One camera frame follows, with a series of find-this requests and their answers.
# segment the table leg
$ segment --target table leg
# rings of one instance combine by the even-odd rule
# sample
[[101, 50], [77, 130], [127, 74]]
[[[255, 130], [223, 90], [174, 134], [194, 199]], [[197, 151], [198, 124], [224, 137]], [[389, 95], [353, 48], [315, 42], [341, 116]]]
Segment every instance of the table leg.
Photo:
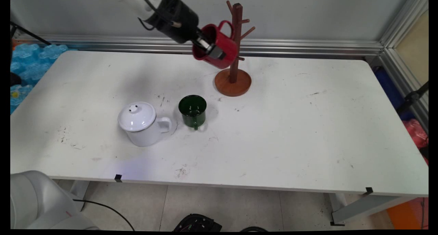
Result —
[[343, 194], [330, 194], [330, 201], [332, 202], [334, 210], [332, 213], [334, 225], [343, 224], [352, 219], [369, 216], [414, 199], [414, 197], [366, 195], [343, 207], [339, 204], [342, 203], [342, 201], [339, 201], [342, 200], [341, 195], [343, 196]]
[[[70, 193], [68, 193], [73, 199], [83, 200], [85, 193], [87, 192], [89, 181], [86, 180], [75, 180], [73, 182], [72, 188], [70, 189]], [[82, 211], [84, 202], [75, 202], [76, 207], [79, 211]]]

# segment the wall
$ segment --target wall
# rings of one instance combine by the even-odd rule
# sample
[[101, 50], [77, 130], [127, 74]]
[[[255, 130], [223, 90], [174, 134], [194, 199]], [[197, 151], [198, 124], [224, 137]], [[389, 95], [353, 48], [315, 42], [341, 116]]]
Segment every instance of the wall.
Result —
[[429, 10], [412, 26], [396, 50], [421, 85], [429, 80]]
[[[182, 0], [199, 26], [231, 20], [227, 0]], [[230, 0], [244, 6], [250, 38], [378, 41], [405, 0]], [[114, 0], [11, 0], [11, 15], [35, 34], [165, 37], [147, 32]]]

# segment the white table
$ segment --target white table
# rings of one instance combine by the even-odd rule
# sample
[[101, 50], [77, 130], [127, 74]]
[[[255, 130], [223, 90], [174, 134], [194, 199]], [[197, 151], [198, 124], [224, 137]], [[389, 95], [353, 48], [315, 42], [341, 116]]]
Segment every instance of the white table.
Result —
[[[342, 196], [331, 195], [335, 223], [428, 196], [428, 167], [366, 62], [245, 59], [251, 88], [227, 97], [214, 87], [219, 70], [190, 55], [67, 51], [11, 115], [11, 173], [325, 193], [372, 188], [344, 208]], [[207, 101], [197, 132], [177, 108], [190, 94]], [[120, 109], [135, 101], [174, 121], [153, 146], [133, 145], [117, 124]]]

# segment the mug tree base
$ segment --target mug tree base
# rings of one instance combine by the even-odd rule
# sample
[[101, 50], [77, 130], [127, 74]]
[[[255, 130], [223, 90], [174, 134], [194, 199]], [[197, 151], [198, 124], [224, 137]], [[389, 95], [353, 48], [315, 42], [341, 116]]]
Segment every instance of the mug tree base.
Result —
[[251, 76], [244, 70], [237, 70], [237, 81], [230, 83], [230, 69], [220, 71], [215, 77], [215, 85], [218, 91], [226, 96], [241, 96], [251, 86]]

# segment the floor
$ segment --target floor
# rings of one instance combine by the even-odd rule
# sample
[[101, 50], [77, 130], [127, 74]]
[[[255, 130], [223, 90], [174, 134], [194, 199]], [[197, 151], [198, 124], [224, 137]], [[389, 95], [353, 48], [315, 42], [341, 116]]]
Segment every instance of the floor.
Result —
[[[55, 180], [70, 190], [72, 180]], [[360, 196], [348, 195], [347, 202]], [[119, 211], [137, 231], [172, 231], [190, 213], [199, 213], [222, 225], [221, 232], [238, 232], [249, 226], [274, 231], [394, 229], [388, 213], [330, 226], [331, 205], [327, 194], [240, 188], [147, 185], [90, 182], [86, 200]], [[116, 213], [85, 204], [83, 214], [103, 230], [130, 230]]]

